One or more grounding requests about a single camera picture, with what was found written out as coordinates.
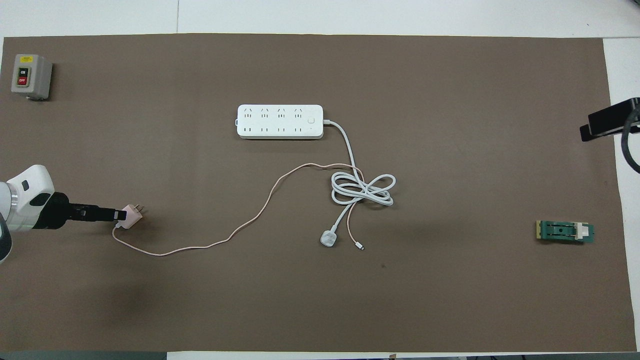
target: power switch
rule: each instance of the power switch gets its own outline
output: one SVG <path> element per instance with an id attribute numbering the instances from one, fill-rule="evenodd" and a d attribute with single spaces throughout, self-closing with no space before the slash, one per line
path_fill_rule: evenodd
<path id="1" fill-rule="evenodd" d="M 18 68 L 18 80 L 15 83 L 17 86 L 29 86 L 29 68 Z"/>

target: black cable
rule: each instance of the black cable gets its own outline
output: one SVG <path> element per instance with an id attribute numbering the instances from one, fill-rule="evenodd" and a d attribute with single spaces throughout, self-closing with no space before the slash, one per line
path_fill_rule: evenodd
<path id="1" fill-rule="evenodd" d="M 640 107 L 633 109 L 633 111 L 631 111 L 631 113 L 625 120 L 625 125 L 622 128 L 622 155 L 624 155 L 625 160 L 627 161 L 629 166 L 638 174 L 640 174 L 640 165 L 636 163 L 633 156 L 631 156 L 631 152 L 629 151 L 629 133 L 631 132 L 631 124 L 636 121 L 638 115 L 640 115 Z"/>

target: white power strip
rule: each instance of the white power strip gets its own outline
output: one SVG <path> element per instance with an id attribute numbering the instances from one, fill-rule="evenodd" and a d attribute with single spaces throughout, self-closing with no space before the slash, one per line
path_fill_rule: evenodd
<path id="1" fill-rule="evenodd" d="M 320 105 L 238 106 L 238 135 L 243 139 L 320 139 L 323 109 Z"/>

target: gray electrical box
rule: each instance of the gray electrical box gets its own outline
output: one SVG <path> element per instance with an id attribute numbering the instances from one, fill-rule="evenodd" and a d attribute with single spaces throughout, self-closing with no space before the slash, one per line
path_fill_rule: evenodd
<path id="1" fill-rule="evenodd" d="M 40 55 L 18 54 L 13 66 L 11 92 L 31 100 L 49 97 L 53 65 Z"/>

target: white cable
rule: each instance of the white cable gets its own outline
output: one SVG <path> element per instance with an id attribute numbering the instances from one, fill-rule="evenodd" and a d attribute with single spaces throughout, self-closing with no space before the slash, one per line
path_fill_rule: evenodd
<path id="1" fill-rule="evenodd" d="M 331 230 L 327 230 L 323 233 L 323 237 L 321 238 L 321 242 L 327 246 L 332 246 L 333 243 L 335 242 L 336 239 L 336 235 L 335 235 L 335 230 L 338 228 L 338 225 L 340 224 L 340 221 L 342 220 L 342 218 L 344 218 L 344 215 L 347 214 L 347 231 L 349 233 L 349 237 L 351 238 L 351 241 L 353 241 L 353 243 L 358 247 L 358 249 L 360 250 L 364 250 L 364 246 L 359 243 L 358 241 L 356 241 L 353 238 L 353 235 L 351 234 L 351 212 L 353 211 L 353 208 L 355 207 L 355 204 L 361 200 L 370 200 L 373 201 L 377 204 L 381 204 L 384 206 L 391 206 L 394 203 L 393 198 L 391 197 L 391 194 L 389 194 L 389 190 L 391 188 L 394 187 L 394 185 L 396 184 L 396 178 L 391 175 L 391 174 L 382 174 L 379 175 L 378 177 L 376 177 L 375 179 L 373 179 L 372 181 L 366 183 L 364 181 L 364 175 L 362 174 L 362 171 L 360 171 L 359 168 L 356 167 L 355 165 L 355 160 L 353 159 L 353 151 L 351 150 L 351 143 L 349 142 L 349 138 L 347 137 L 347 133 L 344 131 L 344 129 L 342 128 L 342 126 L 340 126 L 338 123 L 333 122 L 331 120 L 324 120 L 323 121 L 324 125 L 331 125 L 331 126 L 335 126 L 340 133 L 342 134 L 342 137 L 344 137 L 344 142 L 347 145 L 347 151 L 349 152 L 349 160 L 351 161 L 351 164 L 345 164 L 345 163 L 334 163 L 334 164 L 329 164 L 329 165 L 318 165 L 316 163 L 305 163 L 302 164 L 296 168 L 293 168 L 292 170 L 290 170 L 289 172 L 287 172 L 286 174 L 284 174 L 283 176 L 280 176 L 278 178 L 278 180 L 276 180 L 275 184 L 273 185 L 273 187 L 271 188 L 271 191 L 269 192 L 269 195 L 267 196 L 267 200 L 265 201 L 264 205 L 262 206 L 262 209 L 260 209 L 260 211 L 258 211 L 258 213 L 251 218 L 249 221 L 245 222 L 244 224 L 240 225 L 239 227 L 236 228 L 236 230 L 233 230 L 231 232 L 231 234 L 228 236 L 228 238 L 224 239 L 224 240 L 220 240 L 217 241 L 215 243 L 209 244 L 209 245 L 204 245 L 204 246 L 188 246 L 188 247 L 183 247 L 183 248 L 179 248 L 179 249 L 175 249 L 173 251 L 169 251 L 169 252 L 164 252 L 164 253 L 155 253 L 155 252 L 149 252 L 149 251 L 145 251 L 143 249 L 137 248 L 129 243 L 126 243 L 120 239 L 118 239 L 116 237 L 115 231 L 116 229 L 118 229 L 120 227 L 120 224 L 117 224 L 113 230 L 111 230 L 111 236 L 118 242 L 120 242 L 123 245 L 126 245 L 134 250 L 140 251 L 144 254 L 147 255 L 151 255 L 151 256 L 167 256 L 167 255 L 171 255 L 171 254 L 175 254 L 176 252 L 180 252 L 180 251 L 185 251 L 185 250 L 195 250 L 195 249 L 208 249 L 210 247 L 219 245 L 221 243 L 225 243 L 229 240 L 231 240 L 232 237 L 234 237 L 236 235 L 236 233 L 238 231 L 240 231 L 242 228 L 246 227 L 247 225 L 251 224 L 252 222 L 256 221 L 256 219 L 258 219 L 258 217 L 260 217 L 260 215 L 262 214 L 262 212 L 264 211 L 264 209 L 266 209 L 267 205 L 269 204 L 269 201 L 271 200 L 271 196 L 273 195 L 273 192 L 275 191 L 276 187 L 278 186 L 278 184 L 280 183 L 280 181 L 282 179 L 284 179 L 285 177 L 291 175 L 293 172 L 303 168 L 303 167 L 308 167 L 308 166 L 314 166 L 314 167 L 319 167 L 319 168 L 332 168 L 332 167 L 349 167 L 352 169 L 353 171 L 353 175 L 347 173 L 347 172 L 343 172 L 343 171 L 338 171 L 336 173 L 334 173 L 331 176 L 331 187 L 332 187 L 332 192 L 331 192 L 331 198 L 333 199 L 333 201 L 336 204 L 339 205 L 345 205 L 344 209 L 342 210 L 342 212 L 340 213 L 340 215 L 338 216 L 338 219 L 335 221 L 334 225 L 332 226 Z M 378 181 L 381 181 L 383 179 L 389 179 L 390 180 L 390 184 L 380 188 L 378 186 L 375 186 L 374 184 L 377 183 Z M 348 200 L 340 200 L 337 198 L 336 195 L 341 195 L 344 197 L 349 198 Z M 329 236 L 331 237 L 330 245 L 328 245 L 327 243 L 325 243 L 325 241 L 323 241 L 323 238 L 329 234 Z"/>
<path id="2" fill-rule="evenodd" d="M 126 246 L 128 246 L 128 247 L 130 247 L 130 248 L 132 248 L 132 249 L 134 249 L 134 250 L 140 251 L 140 252 L 142 252 L 142 253 L 144 253 L 144 254 L 151 255 L 151 256 L 167 256 L 167 255 L 175 254 L 176 252 L 185 251 L 185 250 L 208 249 L 208 248 L 213 247 L 213 246 L 216 246 L 216 245 L 218 245 L 218 244 L 226 243 L 227 241 L 231 240 L 231 238 L 232 238 L 232 237 L 234 237 L 234 235 L 236 235 L 236 233 L 237 233 L 238 231 L 240 231 L 242 228 L 244 228 L 245 226 L 249 225 L 250 223 L 252 223 L 252 222 L 256 221 L 256 219 L 258 219 L 258 217 L 262 214 L 262 212 L 264 211 L 264 209 L 267 207 L 267 204 L 269 204 L 269 201 L 271 200 L 271 196 L 273 195 L 273 192 L 276 190 L 276 187 L 278 186 L 278 184 L 280 183 L 280 181 L 282 181 L 282 179 L 284 179 L 285 177 L 287 177 L 287 176 L 291 175 L 293 172 L 295 172 L 295 171 L 297 171 L 297 170 L 299 170 L 299 169 L 301 169 L 301 168 L 303 168 L 303 167 L 309 167 L 309 166 L 319 167 L 319 168 L 349 167 L 349 168 L 353 168 L 353 170 L 354 170 L 354 171 L 356 171 L 356 173 L 357 173 L 357 172 L 359 172 L 359 173 L 360 173 L 360 175 L 362 176 L 362 172 L 360 171 L 360 169 L 359 169 L 359 168 L 353 167 L 352 165 L 349 165 L 349 164 L 343 164 L 343 163 L 335 163 L 335 164 L 329 164 L 329 165 L 318 165 L 318 164 L 316 164 L 316 163 L 306 163 L 306 164 L 302 164 L 302 165 L 300 165 L 300 166 L 298 166 L 298 167 L 296 167 L 296 168 L 292 169 L 292 170 L 291 170 L 291 171 L 289 171 L 288 173 L 284 174 L 283 176 L 280 176 L 280 177 L 278 178 L 278 180 L 276 180 L 275 184 L 273 184 L 273 187 L 271 188 L 271 191 L 269 192 L 269 196 L 267 196 L 267 201 L 265 201 L 265 202 L 264 202 L 264 205 L 262 206 L 262 209 L 260 209 L 260 211 L 258 211 L 258 213 L 257 213 L 253 218 L 251 218 L 249 221 L 245 222 L 244 224 L 242 224 L 242 225 L 238 226 L 238 227 L 236 228 L 236 230 L 233 230 L 233 231 L 231 232 L 231 234 L 229 235 L 229 237 L 228 237 L 228 238 L 226 238 L 226 239 L 224 239 L 224 240 L 220 240 L 220 241 L 215 242 L 215 243 L 212 243 L 212 244 L 209 244 L 209 245 L 205 245 L 205 246 L 187 246 L 187 247 L 183 247 L 183 248 L 175 249 L 175 250 L 173 250 L 173 251 L 169 251 L 169 252 L 164 252 L 164 253 L 160 253 L 160 254 L 158 254 L 158 253 L 155 253 L 155 252 L 149 252 L 149 251 L 142 250 L 142 249 L 140 249 L 140 248 L 137 248 L 137 247 L 135 247 L 135 246 L 133 246 L 133 245 L 131 245 L 131 244 L 129 244 L 129 243 L 126 243 L 126 242 L 124 242 L 124 241 L 122 241 L 122 240 L 118 239 L 118 238 L 116 237 L 116 233 L 115 233 L 115 231 L 116 231 L 116 229 L 118 229 L 118 228 L 120 227 L 120 226 L 119 226 L 119 224 L 117 224 L 117 225 L 113 228 L 113 230 L 111 230 L 111 236 L 112 236 L 112 237 L 113 237 L 117 242 L 119 242 L 119 243 L 121 243 L 121 244 L 123 244 L 123 245 L 126 245 Z"/>

